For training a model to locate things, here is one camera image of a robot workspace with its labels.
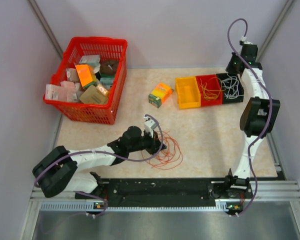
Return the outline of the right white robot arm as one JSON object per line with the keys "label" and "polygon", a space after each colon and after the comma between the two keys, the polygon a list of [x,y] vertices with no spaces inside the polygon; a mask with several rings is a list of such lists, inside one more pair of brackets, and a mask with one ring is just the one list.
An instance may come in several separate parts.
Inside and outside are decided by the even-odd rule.
{"label": "right white robot arm", "polygon": [[272,99],[266,89],[262,65],[256,61],[257,45],[246,40],[241,40],[240,45],[240,52],[232,53],[226,71],[239,74],[242,81],[249,83],[247,91],[251,97],[239,121],[244,135],[242,153],[234,171],[228,171],[223,184],[223,192],[229,198],[249,189],[253,160],[263,139],[272,131],[281,106],[280,101]]}

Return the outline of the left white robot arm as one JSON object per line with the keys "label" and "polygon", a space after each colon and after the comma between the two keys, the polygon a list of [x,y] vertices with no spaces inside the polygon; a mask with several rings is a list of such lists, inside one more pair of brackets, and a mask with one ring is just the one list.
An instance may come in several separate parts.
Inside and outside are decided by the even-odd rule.
{"label": "left white robot arm", "polygon": [[46,198],[62,192],[83,192],[99,198],[104,191],[101,178],[90,170],[100,166],[114,166],[128,160],[130,153],[147,151],[152,157],[167,146],[152,129],[141,130],[130,126],[121,137],[101,147],[86,150],[67,150],[63,145],[55,147],[32,170],[35,187]]}

